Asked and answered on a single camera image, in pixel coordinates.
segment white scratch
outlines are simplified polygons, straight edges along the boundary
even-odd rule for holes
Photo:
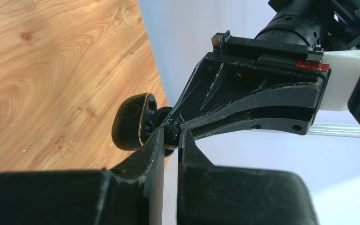
[[[103,211],[103,206],[104,206],[105,198],[107,195],[107,190],[110,185],[111,172],[108,170],[102,171],[102,175],[103,175],[103,183],[101,184],[101,187],[100,187],[100,197],[99,197],[99,200],[98,200],[98,203],[96,206],[97,214],[96,214],[95,221],[94,221],[95,225],[100,224],[101,213]]]
[[[182,117],[181,112],[179,113],[179,116],[180,116],[180,118],[183,120],[183,122],[186,121],[186,120]]]

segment screw hole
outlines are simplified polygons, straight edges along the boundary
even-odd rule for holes
[[[259,125],[259,124],[255,124],[255,125],[250,127],[250,129],[260,129],[260,128],[262,128],[262,126]]]
[[[295,131],[301,131],[303,128],[301,126],[299,126],[299,125],[293,125],[292,129],[295,130]]]
[[[156,110],[157,104],[154,101],[148,101],[148,107],[150,108],[150,110]]]
[[[151,133],[154,130],[154,124],[151,120],[146,120],[144,122],[144,130],[146,133]]]

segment wood grain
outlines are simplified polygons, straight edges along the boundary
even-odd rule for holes
[[[166,105],[136,0],[0,0],[0,172],[112,167],[131,95]]]

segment red tag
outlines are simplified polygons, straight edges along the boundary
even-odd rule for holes
[[[299,60],[296,64],[297,67],[312,69],[322,72],[328,72],[330,65],[329,64],[321,64],[321,67],[313,67],[313,66],[306,66],[306,62],[304,60]]]

